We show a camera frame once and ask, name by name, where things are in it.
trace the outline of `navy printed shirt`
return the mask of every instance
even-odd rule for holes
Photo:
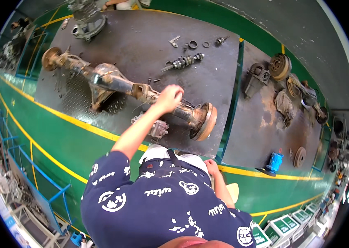
[[[81,199],[82,221],[99,247],[158,247],[180,236],[255,248],[251,216],[228,209],[209,176],[180,161],[153,159],[130,181],[129,159],[119,151],[98,159]]]

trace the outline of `green floor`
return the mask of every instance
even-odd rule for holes
[[[194,17],[224,27],[232,32],[238,33],[242,38],[251,42],[269,56],[281,52],[281,43],[269,33],[240,15],[217,4],[204,0],[180,0],[176,2],[153,1],[151,8],[180,13],[182,15]],[[58,11],[55,9],[47,12],[35,22],[39,25],[43,25],[50,20],[55,20],[68,14],[70,14],[70,12],[67,10],[67,7],[62,6]],[[61,23],[62,21],[59,21],[45,27],[46,30],[51,33],[51,36],[49,36],[43,44],[44,49],[49,47],[53,35],[58,30]],[[26,62],[21,62],[21,69],[24,73],[27,70],[30,58],[32,64],[33,58],[36,57],[36,54],[33,56],[31,55],[34,47],[32,47],[32,49],[28,48],[27,56],[25,56],[24,60]],[[43,52],[44,50],[41,51],[39,58],[37,58],[38,61],[35,70],[33,71],[33,75],[36,78],[41,70],[40,57]],[[303,67],[287,49],[286,54],[291,58],[293,65],[292,72],[296,73],[299,78],[308,80],[309,85],[319,91],[317,84],[313,81],[306,68]],[[43,149],[45,154],[41,149],[38,149],[33,145],[33,161],[49,177],[63,187],[68,183],[71,183],[71,188],[68,190],[67,197],[70,214],[72,217],[77,218],[73,222],[73,226],[79,230],[85,231],[79,211],[81,196],[85,188],[85,183],[83,181],[88,179],[88,174],[90,173],[94,160],[107,153],[113,146],[114,141],[89,132],[86,129],[78,127],[53,113],[48,112],[34,103],[32,99],[27,99],[9,86],[9,84],[11,84],[19,90],[23,89],[23,92],[26,94],[34,96],[36,83],[37,82],[34,80],[23,80],[0,73],[0,95],[2,96],[2,99],[0,100],[0,108],[2,110],[2,115],[5,117],[8,112],[9,129],[11,130],[12,135],[19,136],[17,142],[18,144],[24,144],[23,149],[29,156],[31,155],[30,138],[33,139],[35,144],[38,144],[41,149]],[[319,96],[321,105],[325,105],[324,97],[322,97],[321,93]],[[137,161],[142,154],[142,151],[138,151],[131,161],[132,180],[135,180],[138,176],[139,165]],[[316,164],[322,164],[322,159],[324,159],[324,156],[321,156],[316,161]],[[58,163],[81,176],[81,179],[79,180],[68,174],[57,165]],[[249,168],[243,168],[243,170],[254,171],[254,169]],[[30,180],[34,182],[31,165],[26,166],[26,171]],[[236,202],[236,207],[251,213],[254,216],[253,220],[257,223],[264,218],[261,226],[265,226],[267,220],[289,213],[295,209],[299,209],[307,203],[303,204],[302,202],[328,191],[334,179],[334,174],[324,174],[315,170],[307,173],[297,170],[280,171],[280,174],[311,178],[319,177],[321,179],[314,181],[283,180],[225,173],[227,183],[236,182],[240,188],[239,199]],[[47,198],[57,192],[57,190],[55,191],[53,186],[38,172],[36,172],[36,181],[39,191],[41,191],[41,193]],[[63,202],[54,202],[53,210],[61,216],[66,216]]]

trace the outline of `blue motor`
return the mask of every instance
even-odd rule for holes
[[[276,172],[279,170],[282,164],[283,154],[272,152],[270,163],[265,168],[257,168],[258,171],[263,172],[269,176],[276,176]]]

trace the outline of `metal workbench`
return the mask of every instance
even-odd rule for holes
[[[306,149],[303,166],[298,170],[309,171],[314,162],[319,145],[321,125],[315,119],[315,111],[306,109],[301,98],[292,100],[296,116],[291,125],[285,128],[283,116],[276,110],[274,103],[279,91],[285,88],[285,82],[276,82],[272,78],[251,99],[246,100],[243,89],[246,84],[247,71],[257,62],[268,68],[270,57],[252,44],[243,42],[243,62],[239,97],[235,109],[229,138],[223,149],[222,163],[262,168],[269,163],[271,153],[281,148],[283,163],[280,170],[292,170],[293,159],[300,146]]]
[[[177,84],[185,90],[184,98],[193,105],[211,102],[217,108],[217,123],[210,137],[204,141],[189,138],[189,127],[185,121],[172,115],[163,119],[169,124],[169,133],[159,144],[188,153],[215,157],[227,120],[235,81],[239,36],[213,24],[190,17],[151,11],[105,12],[107,25],[91,42],[77,40],[71,34],[75,24],[70,19],[64,30],[58,30],[50,47],[59,47],[62,52],[71,45],[70,52],[91,62],[115,64],[127,79],[150,83],[154,90],[162,91],[167,85]],[[168,40],[180,35],[174,48]],[[229,36],[221,45],[215,46],[218,37]],[[195,40],[195,50],[183,52],[186,42]],[[209,48],[202,43],[210,42]],[[166,61],[180,56],[204,53],[201,62],[195,62],[182,70],[160,72]],[[130,120],[140,111],[148,109],[133,97],[114,93],[103,104],[101,113],[90,112],[90,89],[81,76],[69,79],[69,71],[42,70],[34,99],[48,107],[94,126],[120,135],[130,125]]]

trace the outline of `concrete floor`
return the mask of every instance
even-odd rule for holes
[[[245,38],[269,56],[281,52],[281,43],[269,33],[216,4],[207,1],[182,0],[176,3],[156,1],[152,2],[150,8],[183,14],[224,27],[238,33],[241,38]],[[62,6],[47,12],[35,22],[43,25],[49,21],[60,20],[69,14],[67,7]],[[45,28],[54,34],[62,20],[45,25]],[[48,40],[43,46],[47,48],[49,44]],[[301,78],[306,78],[310,86],[319,91],[319,87],[306,68],[290,51],[285,49],[285,52],[294,64],[292,72]],[[31,61],[35,56],[35,54],[29,56]],[[39,71],[40,65],[37,65],[33,74],[38,75]],[[70,214],[77,218],[73,222],[73,228],[85,231],[79,211],[85,182],[94,160],[113,146],[113,136],[108,134],[109,130],[95,131],[96,128],[88,124],[77,122],[34,102],[35,89],[36,81],[0,73],[0,108],[3,115],[8,116],[8,126],[12,134],[19,136],[18,143],[25,144],[23,149],[29,154],[32,151],[33,161],[60,186],[71,183],[71,188],[66,194]],[[324,97],[319,98],[319,101],[321,105],[325,105]],[[142,154],[142,150],[137,151],[131,161],[131,180],[135,180],[138,175],[137,161]],[[31,165],[25,167],[30,180],[38,184],[41,193],[47,198],[52,196],[55,191],[42,175],[36,172],[34,180]],[[300,209],[310,201],[319,201],[320,196],[330,189],[334,174],[314,170],[308,172],[291,170],[280,171],[280,175],[273,179],[262,177],[261,173],[257,173],[254,169],[241,168],[229,169],[225,176],[228,184],[236,182],[239,185],[240,195],[236,207],[251,213],[255,222],[265,226],[269,219]],[[54,202],[53,210],[65,216],[62,202]]]

